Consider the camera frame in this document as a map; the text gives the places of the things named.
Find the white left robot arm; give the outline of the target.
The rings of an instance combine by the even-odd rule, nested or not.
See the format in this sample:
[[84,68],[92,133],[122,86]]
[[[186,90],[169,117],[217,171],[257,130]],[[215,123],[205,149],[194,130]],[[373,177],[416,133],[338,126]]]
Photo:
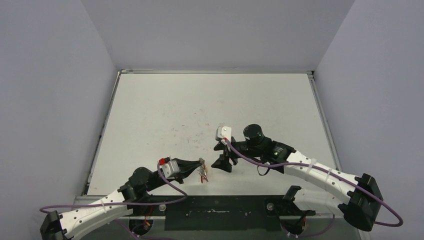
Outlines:
[[[161,158],[156,164],[156,171],[138,167],[122,186],[90,204],[68,205],[70,210],[62,213],[57,210],[59,205],[42,207],[40,211],[46,216],[40,227],[41,237],[44,240],[79,240],[120,217],[134,213],[141,216],[150,207],[182,202],[188,198],[188,194],[172,182],[183,184],[185,178],[204,165],[202,158]],[[182,197],[162,202],[152,201],[150,192],[164,185],[180,192]]]

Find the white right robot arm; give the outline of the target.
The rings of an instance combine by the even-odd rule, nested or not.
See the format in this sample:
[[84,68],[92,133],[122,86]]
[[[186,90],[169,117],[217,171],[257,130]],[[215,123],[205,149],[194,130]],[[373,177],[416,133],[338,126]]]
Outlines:
[[372,176],[347,174],[321,164],[292,146],[266,137],[258,124],[246,126],[243,135],[243,141],[236,141],[231,127],[217,128],[214,150],[222,153],[212,168],[230,173],[238,159],[244,159],[258,167],[297,177],[320,190],[292,185],[283,196],[282,207],[286,213],[327,213],[343,217],[361,231],[372,230],[383,201]]

